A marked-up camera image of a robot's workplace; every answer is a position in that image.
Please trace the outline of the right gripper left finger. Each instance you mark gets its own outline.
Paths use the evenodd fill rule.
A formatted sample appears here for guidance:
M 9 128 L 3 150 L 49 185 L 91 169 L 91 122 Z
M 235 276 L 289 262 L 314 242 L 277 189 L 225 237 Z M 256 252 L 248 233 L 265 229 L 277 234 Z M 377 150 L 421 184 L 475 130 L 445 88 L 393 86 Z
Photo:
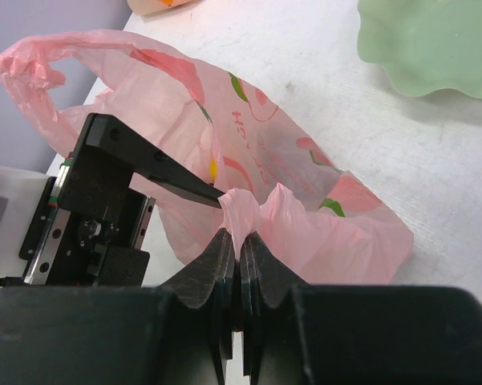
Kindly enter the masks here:
M 0 384 L 222 384 L 233 244 L 157 287 L 0 289 Z

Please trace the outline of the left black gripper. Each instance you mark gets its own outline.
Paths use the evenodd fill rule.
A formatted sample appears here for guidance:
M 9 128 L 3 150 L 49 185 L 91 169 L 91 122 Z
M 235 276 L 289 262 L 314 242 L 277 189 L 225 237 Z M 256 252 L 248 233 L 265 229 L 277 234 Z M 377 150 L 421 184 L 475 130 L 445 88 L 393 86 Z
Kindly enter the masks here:
M 107 154 L 127 170 L 201 205 L 219 209 L 224 193 L 190 172 L 113 115 L 91 113 L 84 124 L 85 145 Z M 72 163 L 66 158 L 49 177 L 34 211 L 19 257 L 26 266 L 17 277 L 0 277 L 0 287 L 140 286 L 149 254 L 141 249 L 155 201 L 127 189 L 118 219 L 83 215 L 58 206 L 58 189 Z

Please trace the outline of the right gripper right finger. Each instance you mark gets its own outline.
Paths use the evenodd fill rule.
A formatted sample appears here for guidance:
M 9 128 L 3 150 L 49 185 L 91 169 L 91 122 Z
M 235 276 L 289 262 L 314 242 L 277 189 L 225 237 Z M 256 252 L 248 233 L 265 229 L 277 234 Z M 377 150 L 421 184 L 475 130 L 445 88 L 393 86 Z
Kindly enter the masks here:
M 482 384 L 482 305 L 466 290 L 311 285 L 257 234 L 240 279 L 253 384 Z

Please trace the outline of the pink plastic bag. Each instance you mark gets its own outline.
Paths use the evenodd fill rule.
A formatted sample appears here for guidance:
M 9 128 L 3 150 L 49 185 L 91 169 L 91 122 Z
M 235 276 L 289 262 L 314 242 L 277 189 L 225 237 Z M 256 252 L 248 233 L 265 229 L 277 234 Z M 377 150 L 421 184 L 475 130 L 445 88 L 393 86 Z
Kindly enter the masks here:
M 236 248 L 257 231 L 313 284 L 387 284 L 411 254 L 412 231 L 260 89 L 167 44 L 117 30 L 28 37 L 0 53 L 0 82 L 61 156 L 98 112 L 208 182 L 215 160 L 219 209 L 132 181 L 155 197 L 183 263 L 220 228 Z

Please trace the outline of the green leaf-shaped plate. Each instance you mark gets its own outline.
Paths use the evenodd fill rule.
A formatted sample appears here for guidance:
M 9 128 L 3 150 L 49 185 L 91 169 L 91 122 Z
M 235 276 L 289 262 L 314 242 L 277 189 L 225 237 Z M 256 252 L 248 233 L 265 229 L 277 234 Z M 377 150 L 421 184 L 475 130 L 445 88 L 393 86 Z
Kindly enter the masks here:
M 482 1 L 360 1 L 357 51 L 401 95 L 482 99 Z

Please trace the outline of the yellow pear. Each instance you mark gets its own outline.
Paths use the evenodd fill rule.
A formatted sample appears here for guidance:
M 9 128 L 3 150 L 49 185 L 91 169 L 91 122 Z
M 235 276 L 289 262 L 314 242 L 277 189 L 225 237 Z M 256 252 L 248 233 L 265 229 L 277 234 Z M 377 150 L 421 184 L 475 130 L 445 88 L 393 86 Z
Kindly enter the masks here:
M 210 162 L 209 173 L 210 173 L 211 181 L 214 183 L 217 179 L 217 173 L 218 173 L 217 163 L 215 160 L 211 160 Z

